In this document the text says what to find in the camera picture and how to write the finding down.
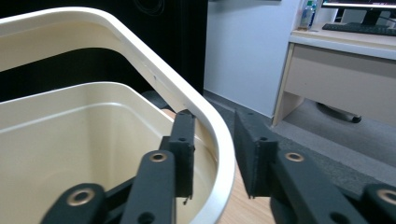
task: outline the beige container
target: beige container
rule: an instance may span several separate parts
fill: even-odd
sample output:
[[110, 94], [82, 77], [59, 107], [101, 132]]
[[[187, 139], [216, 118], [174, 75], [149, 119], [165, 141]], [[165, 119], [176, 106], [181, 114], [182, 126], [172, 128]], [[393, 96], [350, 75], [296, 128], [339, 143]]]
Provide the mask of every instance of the beige container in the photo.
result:
[[[0, 71], [90, 47], [121, 53], [170, 106], [196, 116], [194, 195], [177, 202], [177, 223], [216, 222], [232, 188], [233, 142], [198, 92], [103, 11], [55, 8], [0, 20]], [[172, 122], [131, 88], [109, 82], [0, 103], [0, 223], [39, 222], [76, 184], [111, 189], [131, 178]]]

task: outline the desk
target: desk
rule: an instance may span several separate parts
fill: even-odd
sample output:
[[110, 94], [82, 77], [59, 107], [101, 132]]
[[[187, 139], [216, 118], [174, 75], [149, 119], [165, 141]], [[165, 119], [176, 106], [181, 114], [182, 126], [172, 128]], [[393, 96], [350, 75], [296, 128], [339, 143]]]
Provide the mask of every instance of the desk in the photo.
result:
[[304, 98], [396, 126], [396, 38], [293, 31], [273, 125]]

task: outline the gray floor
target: gray floor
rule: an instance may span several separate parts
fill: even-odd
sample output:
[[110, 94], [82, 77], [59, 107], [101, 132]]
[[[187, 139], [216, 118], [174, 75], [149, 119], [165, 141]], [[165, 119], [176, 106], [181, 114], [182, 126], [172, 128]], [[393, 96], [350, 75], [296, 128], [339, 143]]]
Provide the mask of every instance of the gray floor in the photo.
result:
[[[234, 110], [246, 108], [211, 92], [205, 92], [205, 98], [233, 133]], [[396, 128], [367, 118], [358, 124], [350, 119], [309, 100], [275, 127], [262, 116], [281, 148], [309, 154], [336, 186], [357, 194], [367, 184], [396, 186]]]

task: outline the bin rim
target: bin rim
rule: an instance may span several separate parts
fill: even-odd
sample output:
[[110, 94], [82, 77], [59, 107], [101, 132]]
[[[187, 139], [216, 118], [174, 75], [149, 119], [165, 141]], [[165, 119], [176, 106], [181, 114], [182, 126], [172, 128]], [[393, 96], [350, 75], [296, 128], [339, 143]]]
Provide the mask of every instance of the bin rim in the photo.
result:
[[191, 223], [215, 223], [233, 187], [233, 139], [219, 112], [200, 93], [117, 18], [103, 10], [57, 7], [0, 19], [0, 72], [86, 48], [120, 53], [172, 108], [189, 109], [203, 124], [217, 149], [218, 170], [207, 201]]

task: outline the white wall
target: white wall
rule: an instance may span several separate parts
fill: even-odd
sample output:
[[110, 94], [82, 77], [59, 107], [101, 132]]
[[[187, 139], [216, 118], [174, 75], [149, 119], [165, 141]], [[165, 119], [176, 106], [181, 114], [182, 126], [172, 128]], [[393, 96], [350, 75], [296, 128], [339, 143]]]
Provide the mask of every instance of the white wall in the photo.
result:
[[300, 4], [209, 2], [205, 90], [271, 118]]

